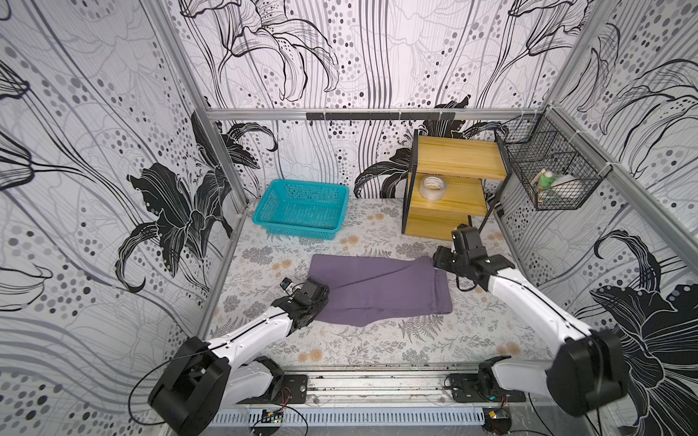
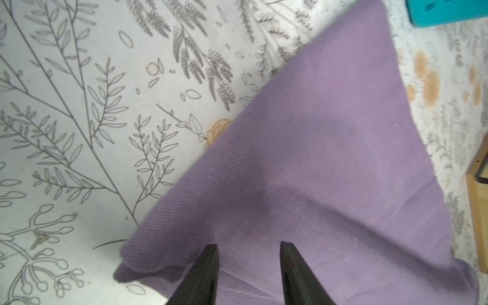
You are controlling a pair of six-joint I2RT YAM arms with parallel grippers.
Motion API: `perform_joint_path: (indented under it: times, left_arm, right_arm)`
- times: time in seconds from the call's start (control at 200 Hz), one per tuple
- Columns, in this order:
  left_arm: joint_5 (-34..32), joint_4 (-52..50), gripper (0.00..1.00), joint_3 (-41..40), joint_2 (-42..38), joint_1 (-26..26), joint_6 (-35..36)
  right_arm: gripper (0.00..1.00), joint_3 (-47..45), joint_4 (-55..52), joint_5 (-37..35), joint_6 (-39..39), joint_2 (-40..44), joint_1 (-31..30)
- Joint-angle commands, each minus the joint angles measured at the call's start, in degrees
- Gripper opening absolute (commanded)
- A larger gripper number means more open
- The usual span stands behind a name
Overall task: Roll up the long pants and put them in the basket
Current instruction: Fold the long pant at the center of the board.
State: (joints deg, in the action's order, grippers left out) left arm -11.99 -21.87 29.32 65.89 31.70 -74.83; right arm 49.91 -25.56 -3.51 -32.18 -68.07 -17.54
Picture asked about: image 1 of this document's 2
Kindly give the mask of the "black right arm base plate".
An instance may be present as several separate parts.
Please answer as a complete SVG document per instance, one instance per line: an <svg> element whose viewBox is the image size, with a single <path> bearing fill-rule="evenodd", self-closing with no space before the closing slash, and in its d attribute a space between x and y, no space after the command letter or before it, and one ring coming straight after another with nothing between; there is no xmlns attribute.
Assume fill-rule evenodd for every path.
<svg viewBox="0 0 698 436"><path fill-rule="evenodd" d="M450 392L456 403L496 403L507 405L510 403L525 403L527 401L525 393L520 391L503 391L499 388L489 387L474 372L449 374L445 377L444 387Z"/></svg>

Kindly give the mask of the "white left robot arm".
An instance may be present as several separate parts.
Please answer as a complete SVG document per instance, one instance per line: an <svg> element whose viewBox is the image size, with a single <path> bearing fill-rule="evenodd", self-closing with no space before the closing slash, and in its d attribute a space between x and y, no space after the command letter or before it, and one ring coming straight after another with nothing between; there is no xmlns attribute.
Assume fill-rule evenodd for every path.
<svg viewBox="0 0 698 436"><path fill-rule="evenodd" d="M285 278L285 295L260 316L223 336L187 339L151 389L147 402L177 435L201 434L225 407L242 401L270 403L285 375L265 348L307 327L322 312L330 288L313 278L297 284Z"/></svg>

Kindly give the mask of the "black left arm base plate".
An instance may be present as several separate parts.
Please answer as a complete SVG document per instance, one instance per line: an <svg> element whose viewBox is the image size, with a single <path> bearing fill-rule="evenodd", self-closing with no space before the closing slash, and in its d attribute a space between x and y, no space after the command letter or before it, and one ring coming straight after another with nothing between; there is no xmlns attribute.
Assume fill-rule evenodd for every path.
<svg viewBox="0 0 698 436"><path fill-rule="evenodd" d="M306 374L285 374L272 379L269 387L250 403L286 403L304 404L308 394L308 376Z"/></svg>

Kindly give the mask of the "purple long pants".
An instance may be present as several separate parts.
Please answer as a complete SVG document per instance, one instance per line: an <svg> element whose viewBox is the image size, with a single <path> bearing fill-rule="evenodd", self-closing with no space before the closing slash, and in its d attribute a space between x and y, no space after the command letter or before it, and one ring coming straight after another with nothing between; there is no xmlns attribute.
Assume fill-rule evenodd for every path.
<svg viewBox="0 0 698 436"><path fill-rule="evenodd" d="M316 254L309 277L330 289L328 303L316 317L323 323L365 327L453 311L446 272L434 268L427 256L404 261Z"/></svg>

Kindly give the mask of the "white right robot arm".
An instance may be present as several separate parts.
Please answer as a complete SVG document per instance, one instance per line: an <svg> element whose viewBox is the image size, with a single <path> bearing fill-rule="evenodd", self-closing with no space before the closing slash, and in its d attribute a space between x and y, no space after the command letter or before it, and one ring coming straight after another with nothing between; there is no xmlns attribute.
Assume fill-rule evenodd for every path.
<svg viewBox="0 0 698 436"><path fill-rule="evenodd" d="M545 396L574 417L628 394L629 376L617 334L596 331L530 283L500 254L489 255L478 230L459 225L452 247L439 247L434 267L466 278L506 303L543 339L553 358L492 358L478 366L478 391L500 400L509 392Z"/></svg>

